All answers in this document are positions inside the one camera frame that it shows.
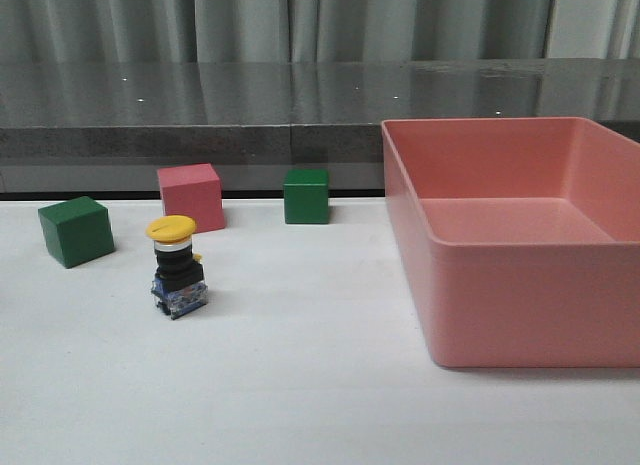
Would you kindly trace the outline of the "yellow push button switch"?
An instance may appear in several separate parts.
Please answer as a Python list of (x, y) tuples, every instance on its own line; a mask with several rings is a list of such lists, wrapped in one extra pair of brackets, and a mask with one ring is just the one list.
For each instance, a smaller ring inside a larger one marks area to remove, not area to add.
[(201, 256), (192, 249), (195, 231), (195, 220), (185, 215), (163, 216), (145, 230), (157, 262), (151, 293), (156, 307), (172, 320), (208, 303)]

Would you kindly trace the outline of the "green wooden cube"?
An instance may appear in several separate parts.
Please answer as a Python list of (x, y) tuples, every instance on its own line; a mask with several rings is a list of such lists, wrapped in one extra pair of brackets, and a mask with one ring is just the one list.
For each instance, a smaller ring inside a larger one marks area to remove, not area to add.
[(286, 224), (329, 223), (329, 173), (324, 169), (292, 169), (284, 180)]
[(108, 209), (82, 196), (38, 210), (49, 254), (69, 269), (115, 251)]

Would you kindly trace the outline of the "grey stone counter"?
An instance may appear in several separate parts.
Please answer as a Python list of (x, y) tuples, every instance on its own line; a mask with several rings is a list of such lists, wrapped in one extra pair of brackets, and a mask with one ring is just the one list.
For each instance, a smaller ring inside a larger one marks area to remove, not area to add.
[(1, 69), (1, 161), (375, 163), (387, 119), (574, 116), (639, 135), (635, 59)]

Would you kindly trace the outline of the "pink wooden cube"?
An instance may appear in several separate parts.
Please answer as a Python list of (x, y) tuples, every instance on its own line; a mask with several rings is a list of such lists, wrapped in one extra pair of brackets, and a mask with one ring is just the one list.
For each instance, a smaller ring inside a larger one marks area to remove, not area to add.
[(226, 227), (221, 180), (210, 163), (160, 168), (157, 178), (165, 215), (194, 219), (197, 233)]

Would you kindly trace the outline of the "pink plastic bin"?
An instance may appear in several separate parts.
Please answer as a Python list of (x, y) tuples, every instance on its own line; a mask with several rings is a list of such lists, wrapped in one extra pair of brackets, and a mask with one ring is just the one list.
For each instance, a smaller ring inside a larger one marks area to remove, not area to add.
[(385, 195), (432, 360), (639, 363), (639, 146), (577, 117), (386, 120)]

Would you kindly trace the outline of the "grey curtain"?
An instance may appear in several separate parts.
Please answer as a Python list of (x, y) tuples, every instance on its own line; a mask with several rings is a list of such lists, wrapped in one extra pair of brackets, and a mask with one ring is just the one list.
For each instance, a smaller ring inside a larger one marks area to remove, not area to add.
[(639, 0), (1, 0), (7, 64), (638, 54)]

